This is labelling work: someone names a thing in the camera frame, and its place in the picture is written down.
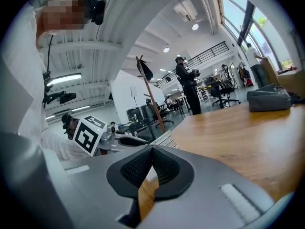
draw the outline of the coat rack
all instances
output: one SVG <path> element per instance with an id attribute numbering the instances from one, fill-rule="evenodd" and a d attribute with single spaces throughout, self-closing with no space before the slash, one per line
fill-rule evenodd
<path id="1" fill-rule="evenodd" d="M 142 68 L 141 63 L 140 63 L 142 57 L 143 57 L 143 55 L 142 55 L 142 56 L 140 57 L 140 59 L 139 59 L 138 56 L 136 56 L 135 59 L 137 60 L 137 65 L 138 65 L 138 67 L 139 67 L 139 69 L 140 69 L 140 72 L 141 72 L 141 74 L 142 74 L 142 76 L 143 76 L 143 79 L 144 79 L 144 81 L 145 81 L 145 84 L 146 84 L 146 87 L 147 87 L 147 90 L 148 90 L 149 97 L 152 99 L 153 108 L 154 108 L 154 110 L 155 110 L 155 112 L 156 112 L 156 115 L 157 115 L 157 117 L 158 117 L 158 121 L 159 121 L 159 123 L 160 123 L 161 130 L 162 130 L 163 133 L 165 133 L 165 128 L 164 128 L 164 125 L 163 125 L 163 122 L 162 122 L 160 113 L 159 113 L 159 111 L 158 111 L 156 102 L 154 101 L 154 98 L 153 98 L 153 95 L 152 95 L 152 92 L 151 92 L 151 88 L 149 87 L 148 81 L 147 81 L 147 79 L 146 79 L 146 76 L 145 76 L 145 74 L 144 74 L 143 68 Z"/>

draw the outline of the railing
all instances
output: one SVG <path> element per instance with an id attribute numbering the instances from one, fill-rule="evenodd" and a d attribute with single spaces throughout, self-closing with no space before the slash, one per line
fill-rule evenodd
<path id="1" fill-rule="evenodd" d="M 202 52 L 201 54 L 191 58 L 188 62 L 184 63 L 184 65 L 187 66 L 189 70 L 195 68 L 196 66 L 202 64 L 205 61 L 208 61 L 209 59 L 216 57 L 217 55 L 228 51 L 229 48 L 225 44 L 225 41 L 215 45 L 212 48 L 209 48 L 208 50 Z M 169 81 L 166 79 L 167 77 L 170 77 L 171 80 L 174 80 L 177 78 L 176 70 L 173 70 L 171 73 L 164 76 L 161 80 L 157 81 L 157 86 L 160 88 L 161 86 L 167 84 Z"/>

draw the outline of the wooden desk surface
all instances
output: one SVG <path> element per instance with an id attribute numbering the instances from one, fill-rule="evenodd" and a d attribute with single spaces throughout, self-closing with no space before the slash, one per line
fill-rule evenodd
<path id="1" fill-rule="evenodd" d="M 181 150 L 215 158 L 277 201 L 305 171 L 305 106 L 249 112 L 248 103 L 186 117 L 172 132 Z"/>

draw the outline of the black bag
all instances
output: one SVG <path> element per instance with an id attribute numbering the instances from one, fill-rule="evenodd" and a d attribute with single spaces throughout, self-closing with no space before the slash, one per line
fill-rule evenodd
<path id="1" fill-rule="evenodd" d="M 148 69 L 148 67 L 147 67 L 147 65 L 146 65 L 145 63 L 146 63 L 145 61 L 140 60 L 140 64 L 141 64 L 141 66 L 142 66 L 142 69 L 143 69 L 143 72 L 144 72 L 144 74 L 145 74 L 145 77 L 146 77 L 146 79 L 147 79 L 148 81 L 150 81 L 150 80 L 153 78 L 153 73 L 151 72 L 150 69 Z"/>

